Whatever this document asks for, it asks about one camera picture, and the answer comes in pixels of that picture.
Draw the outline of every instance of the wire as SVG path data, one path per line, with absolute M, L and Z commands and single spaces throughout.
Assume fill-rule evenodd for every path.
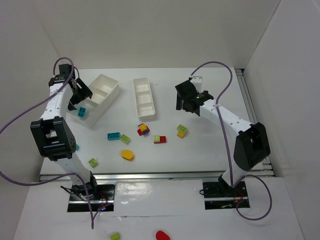
M 41 102 L 37 103 L 36 105 L 34 106 L 31 106 L 30 108 L 28 108 L 27 110 L 21 112 L 20 114 L 18 114 L 17 116 L 15 116 L 13 119 L 11 119 L 10 121 L 8 121 L 1 129 L 0 129 L 0 135 L 2 134 L 2 132 L 8 127 L 10 126 L 14 121 L 16 121 L 17 119 L 21 118 L 23 115 L 25 115 L 26 113 L 30 112 L 31 110 L 39 107 L 40 105 L 46 103 L 47 101 L 51 100 L 52 98 L 54 98 L 62 89 L 64 89 L 64 87 L 69 83 L 69 81 L 72 79 L 72 76 L 74 74 L 74 71 L 75 71 L 75 66 L 74 66 L 74 63 L 72 62 L 72 60 L 68 57 L 60 57 L 58 58 L 55 63 L 54 63 L 54 66 L 53 66 L 53 75 L 56 75 L 56 66 L 57 66 L 57 63 L 61 60 L 68 60 L 71 64 L 71 72 L 67 78 L 67 80 L 64 82 L 64 84 L 55 92 L 53 93 L 52 95 L 50 95 L 49 97 L 47 97 L 46 99 L 42 100 Z M 24 183 L 24 182 L 19 182 L 19 181 L 16 181 L 16 180 L 13 180 L 11 179 L 10 177 L 6 176 L 1 170 L 0 170 L 0 177 L 2 177 L 3 179 L 5 179 L 6 181 L 12 183 L 12 184 L 16 184 L 16 185 L 20 185 L 20 186 L 38 186 L 38 185 L 43 185 L 43 184 L 47 184 L 47 183 L 50 183 L 52 181 L 55 181 L 55 180 L 58 180 L 58 179 L 61 179 L 63 177 L 66 177 L 66 176 L 76 176 L 79 178 L 79 180 L 82 182 L 83 184 L 83 187 L 84 187 L 84 191 L 85 191 L 85 194 L 86 194 L 86 198 L 87 198 L 87 202 L 88 202 L 88 207 L 89 207 L 89 212 L 90 212 L 90 217 L 91 217 L 91 228 L 94 229 L 95 225 L 94 225 L 94 214 L 93 214 L 93 211 L 92 211 L 92 207 L 91 207 L 91 203 L 90 203 L 90 197 L 89 197 L 89 192 L 88 192 L 88 188 L 86 186 L 86 183 L 85 181 L 82 179 L 81 176 L 79 176 L 78 174 L 76 173 L 66 173 L 66 174 L 62 174 L 62 175 L 59 175 L 57 177 L 54 177 L 52 179 L 49 179 L 49 180 L 46 180 L 46 181 L 42 181 L 42 182 L 35 182 L 35 183 Z
M 259 177 L 255 176 L 255 175 L 251 175 L 251 174 L 247 174 L 243 177 L 241 177 L 235 184 L 234 184 L 234 177 L 233 177 L 233 172 L 232 172 L 232 161 L 231 161 L 231 154 L 230 154 L 230 148 L 229 148 L 229 143 L 228 143 L 228 138 L 227 138 L 227 133 L 226 133 L 226 129 L 225 129 L 225 125 L 224 125 L 224 122 L 223 122 L 223 119 L 222 119 L 222 116 L 221 116 L 221 113 L 220 113 L 220 110 L 219 110 L 219 99 L 221 98 L 221 96 L 225 93 L 225 91 L 229 88 L 229 86 L 231 85 L 231 82 L 232 82 L 232 79 L 233 79 L 233 74 L 232 74 L 232 71 L 230 69 L 230 67 L 220 61 L 207 61 L 203 64 L 201 64 L 200 66 L 198 66 L 190 75 L 190 77 L 192 78 L 193 75 L 200 69 L 202 68 L 203 66 L 205 65 L 208 65 L 208 64 L 219 64 L 219 65 L 222 65 L 224 66 L 226 69 L 228 69 L 229 73 L 230 73 L 230 80 L 228 82 L 228 84 L 226 85 L 226 87 L 221 91 L 221 93 L 218 95 L 218 97 L 216 98 L 215 100 L 215 107 L 216 107 L 216 111 L 218 113 L 218 117 L 219 117 L 219 121 L 220 121 L 220 124 L 221 124 L 221 128 L 222 128 L 222 133 L 223 133 L 223 138 L 224 138 L 224 143 L 225 143 L 225 148 L 226 148 L 226 154 L 227 154 L 227 157 L 228 157 L 228 163 L 229 163 L 229 171 L 230 171 L 230 183 L 231 183 L 231 187 L 232 188 L 235 188 L 237 186 L 237 184 L 239 182 L 241 182 L 243 179 L 246 178 L 246 176 L 249 176 L 249 177 L 254 177 L 256 179 L 258 179 L 260 182 L 263 183 L 266 191 L 268 192 L 268 196 L 269 196 L 269 199 L 270 199 L 270 204 L 269 204 L 269 209 L 268 211 L 261 217 L 258 217 L 258 218 L 249 218 L 249 217 L 246 217 L 244 215 L 242 215 L 242 213 L 239 212 L 239 204 L 242 203 L 244 200 L 238 202 L 238 204 L 236 205 L 236 211 L 238 212 L 238 214 L 243 217 L 244 219 L 246 220 L 250 220 L 250 221 L 258 221 L 258 220 L 261 220 L 261 219 L 264 219 L 271 211 L 271 208 L 272 208 L 272 196 L 271 196 L 271 193 L 270 193 L 270 190 L 268 188 L 268 186 L 266 185 L 266 183 Z
M 65 190 L 68 194 L 70 195 L 75 195 L 77 196 L 78 198 L 80 198 L 82 201 L 87 201 L 86 199 L 83 199 L 80 195 L 76 194 L 71 188 L 67 188 L 67 187 L 64 187 L 64 186 L 60 186 L 60 188 L 62 188 L 63 190 Z
M 74 69 L 76 70 L 76 72 L 78 73 L 78 79 L 80 78 L 80 74 L 79 74 L 79 70 L 77 67 L 74 67 Z
M 101 209 L 106 208 L 109 205 L 112 205 L 112 203 L 107 203 L 106 205 L 103 205 L 102 207 L 99 207 L 98 210 L 96 211 L 96 213 L 93 216 L 93 220 L 95 220 L 96 216 L 98 215 L 98 213 L 100 213 Z

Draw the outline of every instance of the white wall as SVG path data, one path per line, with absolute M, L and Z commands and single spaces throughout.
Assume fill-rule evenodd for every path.
M 244 72 L 306 240 L 320 224 L 319 4 L 282 0 Z
M 33 0 L 79 68 L 244 68 L 280 0 Z
M 0 7 L 0 125 L 48 96 L 48 81 L 58 54 L 24 0 L 2 0 Z M 0 136 L 0 169 L 18 181 L 36 180 L 42 159 L 30 123 L 36 109 Z M 0 239 L 14 237 L 29 188 L 0 179 Z

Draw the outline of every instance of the lime green lego brick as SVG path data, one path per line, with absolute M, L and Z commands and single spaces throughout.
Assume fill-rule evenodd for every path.
M 130 137 L 122 134 L 121 137 L 120 137 L 120 141 L 121 141 L 121 142 L 124 142 L 125 144 L 128 144 L 129 141 L 130 141 Z
M 182 126 L 181 124 L 176 129 L 182 134 L 185 134 L 188 131 L 188 128 Z
M 120 234 L 117 232 L 113 235 L 110 236 L 111 240 L 119 240 L 120 239 Z
M 89 164 L 92 168 L 95 168 L 99 163 L 96 159 L 92 158 L 89 160 Z
M 160 135 L 154 135 L 154 136 L 153 136 L 153 141 L 154 141 L 155 143 L 159 143 L 159 142 L 160 142 Z

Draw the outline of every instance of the white floor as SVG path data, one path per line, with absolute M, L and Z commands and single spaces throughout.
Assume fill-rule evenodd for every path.
M 103 212 L 91 230 L 88 212 L 67 213 L 69 195 L 53 182 L 31 187 L 14 240 L 106 240 L 115 232 L 121 240 L 155 240 L 158 230 L 172 240 L 303 240 L 282 178 L 264 179 L 273 198 L 265 219 L 247 221 L 235 209 L 205 210 L 199 195 L 201 180 L 118 183 L 114 212 Z M 248 217 L 263 215 L 269 198 L 254 178 L 245 180 L 251 208 Z
M 225 143 L 220 126 L 198 117 L 194 113 L 176 110 L 175 85 L 188 79 L 194 68 L 130 68 L 130 69 L 81 69 L 80 77 L 91 83 L 99 74 L 119 81 L 120 94 L 100 120 L 91 128 L 84 127 L 67 116 L 67 123 L 76 137 L 79 158 L 85 167 L 95 174 L 107 173 L 159 173 L 225 171 L 228 166 Z M 233 82 L 220 103 L 249 120 L 243 96 L 234 69 Z M 208 90 L 215 98 L 229 81 L 225 68 L 203 68 L 196 73 L 203 77 L 202 90 Z M 155 118 L 146 122 L 149 136 L 139 136 L 133 79 L 147 77 L 155 104 Z M 188 128 L 186 136 L 177 136 L 179 124 Z M 123 142 L 108 141 L 107 133 L 120 132 L 131 138 Z M 154 144 L 153 135 L 167 138 L 165 144 Z M 121 151 L 129 149 L 134 161 L 121 158 Z M 97 158 L 99 165 L 91 168 L 88 160 Z M 255 169 L 262 169 L 259 164 Z M 62 174 L 60 167 L 44 160 L 41 174 Z

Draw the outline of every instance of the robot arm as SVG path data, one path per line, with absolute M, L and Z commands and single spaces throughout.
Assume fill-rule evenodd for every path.
M 183 109 L 186 112 L 195 113 L 217 126 L 221 125 L 216 101 L 208 91 L 200 92 L 201 82 L 192 83 L 190 78 L 175 86 L 175 88 L 177 90 L 177 110 Z M 241 119 L 221 105 L 218 105 L 218 107 L 226 132 L 232 138 L 232 141 L 235 141 L 233 160 L 231 162 L 233 182 L 236 183 L 270 154 L 267 132 L 260 122 L 253 124 Z M 219 178 L 219 181 L 231 186 L 229 168 Z
M 49 81 L 50 95 L 55 94 L 67 80 L 71 65 L 59 65 L 59 72 L 59 75 Z M 76 139 L 65 121 L 67 108 L 75 110 L 75 104 L 91 96 L 89 88 L 73 75 L 69 84 L 47 103 L 40 120 L 31 123 L 30 129 L 40 154 L 57 163 L 66 173 L 76 173 L 82 177 L 89 194 L 94 194 L 96 179 L 75 153 Z M 77 195 L 85 196 L 82 182 L 75 175 L 71 175 L 70 178 L 72 190 Z

